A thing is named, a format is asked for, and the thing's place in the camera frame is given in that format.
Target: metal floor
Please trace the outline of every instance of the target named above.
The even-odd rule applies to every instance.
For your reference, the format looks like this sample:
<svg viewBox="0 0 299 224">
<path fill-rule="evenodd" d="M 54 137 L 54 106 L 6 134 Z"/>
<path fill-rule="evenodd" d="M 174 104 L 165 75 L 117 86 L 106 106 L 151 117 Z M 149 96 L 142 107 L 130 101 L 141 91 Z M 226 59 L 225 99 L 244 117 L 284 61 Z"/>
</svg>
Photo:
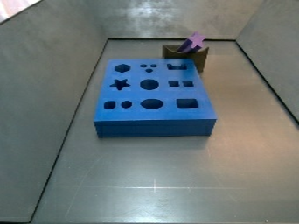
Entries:
<svg viewBox="0 0 299 224">
<path fill-rule="evenodd" d="M 234 42 L 205 42 L 210 137 L 98 138 L 109 60 L 161 58 L 180 43 L 109 41 L 34 222 L 299 222 L 298 125 Z"/>
</svg>

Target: gray wall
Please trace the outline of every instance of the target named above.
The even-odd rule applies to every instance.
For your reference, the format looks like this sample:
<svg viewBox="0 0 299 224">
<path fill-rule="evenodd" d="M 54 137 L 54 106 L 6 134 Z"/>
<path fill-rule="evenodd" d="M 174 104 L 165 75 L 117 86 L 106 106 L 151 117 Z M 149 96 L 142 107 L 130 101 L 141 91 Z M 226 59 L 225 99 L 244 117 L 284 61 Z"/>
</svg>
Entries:
<svg viewBox="0 0 299 224">
<path fill-rule="evenodd" d="M 83 0 L 0 26 L 0 221 L 33 217 L 106 41 Z"/>
<path fill-rule="evenodd" d="M 262 0 L 109 0 L 94 13 L 111 38 L 237 39 Z"/>
<path fill-rule="evenodd" d="M 238 37 L 269 84 L 299 120 L 299 1 L 266 0 Z"/>
</svg>

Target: small hole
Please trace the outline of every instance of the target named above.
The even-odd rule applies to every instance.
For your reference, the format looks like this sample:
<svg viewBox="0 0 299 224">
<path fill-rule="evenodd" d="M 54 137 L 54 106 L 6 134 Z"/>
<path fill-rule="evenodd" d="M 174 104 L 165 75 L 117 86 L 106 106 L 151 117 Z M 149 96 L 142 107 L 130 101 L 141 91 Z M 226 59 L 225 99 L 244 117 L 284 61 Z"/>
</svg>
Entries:
<svg viewBox="0 0 299 224">
<path fill-rule="evenodd" d="M 185 80 L 182 83 L 188 88 L 194 87 L 192 80 Z"/>
<path fill-rule="evenodd" d="M 114 109 L 117 107 L 117 102 L 115 101 L 106 101 L 105 103 L 105 109 Z"/>
<path fill-rule="evenodd" d="M 170 80 L 169 81 L 170 87 L 177 88 L 181 86 L 180 81 L 178 80 Z"/>
<path fill-rule="evenodd" d="M 123 102 L 122 102 L 122 107 L 123 107 L 125 109 L 131 108 L 131 107 L 133 107 L 133 102 L 131 102 L 131 101 L 123 101 Z"/>
<path fill-rule="evenodd" d="M 158 99 L 147 99 L 141 104 L 146 109 L 159 109 L 165 105 Z"/>
<path fill-rule="evenodd" d="M 177 99 L 180 109 L 193 109 L 200 107 L 197 99 Z"/>
</svg>

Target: blue foam block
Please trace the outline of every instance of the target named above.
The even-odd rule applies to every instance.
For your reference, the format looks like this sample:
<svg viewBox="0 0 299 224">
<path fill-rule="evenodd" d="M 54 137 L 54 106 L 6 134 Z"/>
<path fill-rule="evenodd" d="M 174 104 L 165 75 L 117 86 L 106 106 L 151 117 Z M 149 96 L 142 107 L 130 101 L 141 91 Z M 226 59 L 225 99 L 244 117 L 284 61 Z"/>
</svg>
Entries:
<svg viewBox="0 0 299 224">
<path fill-rule="evenodd" d="M 192 59 L 113 59 L 94 123 L 99 137 L 209 136 L 218 120 Z"/>
</svg>

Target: circular hole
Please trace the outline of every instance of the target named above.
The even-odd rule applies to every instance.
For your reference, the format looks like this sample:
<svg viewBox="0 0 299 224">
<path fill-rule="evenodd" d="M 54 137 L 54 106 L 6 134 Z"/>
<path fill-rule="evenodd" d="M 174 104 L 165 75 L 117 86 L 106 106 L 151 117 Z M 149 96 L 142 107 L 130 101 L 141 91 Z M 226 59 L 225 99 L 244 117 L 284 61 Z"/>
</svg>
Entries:
<svg viewBox="0 0 299 224">
<path fill-rule="evenodd" d="M 133 107 L 133 102 L 131 102 L 131 101 L 123 101 L 123 102 L 122 102 L 122 107 L 123 107 L 125 109 L 131 108 L 131 107 Z"/>
<path fill-rule="evenodd" d="M 143 80 L 141 87 L 146 90 L 154 90 L 159 87 L 159 82 L 157 80 Z"/>
</svg>

